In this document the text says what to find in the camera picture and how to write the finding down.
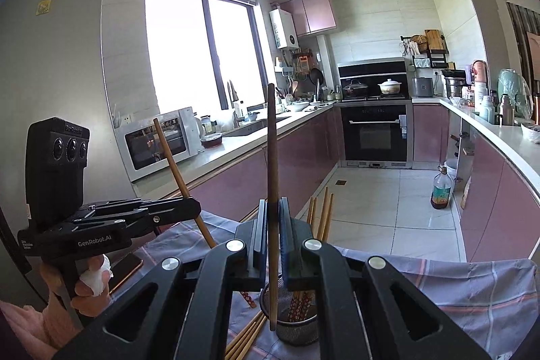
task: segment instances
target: white countertop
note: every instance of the white countertop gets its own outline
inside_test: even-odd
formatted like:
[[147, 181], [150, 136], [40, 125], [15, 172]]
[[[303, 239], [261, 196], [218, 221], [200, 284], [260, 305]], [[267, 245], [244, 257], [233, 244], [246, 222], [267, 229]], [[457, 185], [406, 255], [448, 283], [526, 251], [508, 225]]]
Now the white countertop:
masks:
[[521, 171], [540, 197], [540, 144], [523, 138], [521, 127], [494, 126], [473, 113], [471, 107], [456, 107], [446, 98], [413, 98], [413, 104], [441, 104], [463, 118]]
[[[332, 108], [330, 103], [326, 107], [318, 108], [313, 112], [287, 112], [279, 114], [277, 117], [289, 116], [283, 121], [277, 121], [277, 134], [287, 132], [303, 122], [320, 115]], [[266, 117], [266, 110], [259, 110], [260, 119]], [[223, 138], [223, 142], [218, 147], [204, 149], [192, 158], [178, 162], [178, 169], [182, 178], [188, 185], [193, 180], [208, 174], [217, 167], [236, 159], [237, 157], [263, 145], [266, 142], [268, 130], [261, 129], [247, 136], [228, 136]], [[178, 189], [169, 167], [156, 171], [146, 177], [133, 182], [135, 192], [141, 198], [157, 200], [171, 194]]]

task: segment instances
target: metal mesh basket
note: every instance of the metal mesh basket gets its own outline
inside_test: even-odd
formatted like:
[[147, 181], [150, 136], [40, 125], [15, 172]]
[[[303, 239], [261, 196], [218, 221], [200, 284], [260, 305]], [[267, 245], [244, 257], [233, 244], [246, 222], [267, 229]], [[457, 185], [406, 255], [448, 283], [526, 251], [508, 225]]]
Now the metal mesh basket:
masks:
[[[268, 284], [265, 285], [260, 301], [261, 311], [269, 318], [269, 294]], [[319, 338], [317, 326], [317, 304], [313, 297], [307, 310], [306, 319], [299, 322], [289, 321], [289, 310], [291, 308], [291, 300], [293, 292], [289, 292], [284, 284], [283, 278], [279, 275], [277, 281], [277, 326], [275, 333], [277, 337], [284, 343], [295, 347], [304, 347], [316, 342]]]

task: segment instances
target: wooden cutting board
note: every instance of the wooden cutting board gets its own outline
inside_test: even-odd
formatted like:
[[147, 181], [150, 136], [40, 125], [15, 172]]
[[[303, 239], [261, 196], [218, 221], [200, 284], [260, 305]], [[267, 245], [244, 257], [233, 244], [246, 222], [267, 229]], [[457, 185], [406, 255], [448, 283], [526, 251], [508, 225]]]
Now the wooden cutting board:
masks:
[[445, 49], [441, 38], [441, 32], [438, 29], [426, 29], [429, 49]]

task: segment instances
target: white tissue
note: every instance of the white tissue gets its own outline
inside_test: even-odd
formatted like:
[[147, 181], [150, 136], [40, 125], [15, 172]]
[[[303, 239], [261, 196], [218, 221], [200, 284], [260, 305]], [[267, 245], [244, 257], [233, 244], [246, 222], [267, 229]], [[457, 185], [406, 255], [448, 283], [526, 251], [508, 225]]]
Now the white tissue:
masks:
[[79, 277], [81, 281], [83, 281], [92, 289], [94, 297], [99, 296], [101, 293], [103, 293], [103, 290], [105, 290], [105, 285], [102, 281], [102, 273], [104, 271], [108, 271], [111, 274], [112, 278], [113, 275], [111, 271], [111, 262], [106, 255], [104, 255], [103, 265], [99, 270], [87, 270]]

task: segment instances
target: water heater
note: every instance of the water heater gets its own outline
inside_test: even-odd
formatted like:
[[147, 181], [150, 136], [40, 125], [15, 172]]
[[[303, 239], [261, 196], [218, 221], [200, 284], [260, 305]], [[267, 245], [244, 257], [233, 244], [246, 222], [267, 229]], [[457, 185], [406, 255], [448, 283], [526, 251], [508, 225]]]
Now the water heater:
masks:
[[294, 30], [293, 17], [291, 13], [276, 8], [270, 11], [272, 28], [274, 29], [275, 44], [278, 49], [298, 48], [296, 32]]

